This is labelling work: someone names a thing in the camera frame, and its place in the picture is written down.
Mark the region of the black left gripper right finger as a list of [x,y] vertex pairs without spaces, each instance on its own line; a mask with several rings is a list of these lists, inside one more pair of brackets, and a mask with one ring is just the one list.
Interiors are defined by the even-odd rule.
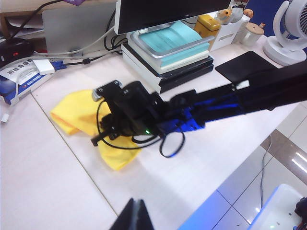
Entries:
[[137,220],[136,220],[136,229],[137,230],[153,230],[153,224],[151,222],[149,213],[147,211],[145,202],[140,199],[137,202]]

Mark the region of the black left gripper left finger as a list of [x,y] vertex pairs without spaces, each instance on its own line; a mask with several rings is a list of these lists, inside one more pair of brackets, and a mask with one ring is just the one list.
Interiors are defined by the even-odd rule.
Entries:
[[128,230],[130,228],[134,204],[135,200],[131,198],[111,226],[110,230]]

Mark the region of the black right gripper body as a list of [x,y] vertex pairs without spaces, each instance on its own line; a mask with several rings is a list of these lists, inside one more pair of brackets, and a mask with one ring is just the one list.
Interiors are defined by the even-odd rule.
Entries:
[[167,135],[159,123],[168,105],[158,93],[149,93],[140,81],[133,81],[122,88],[120,82],[114,80],[107,86],[107,104],[111,111],[109,138]]

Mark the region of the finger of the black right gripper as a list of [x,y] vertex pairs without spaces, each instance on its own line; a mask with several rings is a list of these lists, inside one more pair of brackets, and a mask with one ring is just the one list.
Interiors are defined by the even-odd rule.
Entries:
[[100,132],[95,137],[91,138],[92,144],[97,147],[98,142],[104,140],[105,137],[113,137],[114,133],[109,131]]
[[102,117],[99,124],[103,131],[117,131],[119,127],[118,117],[114,114],[108,114]]

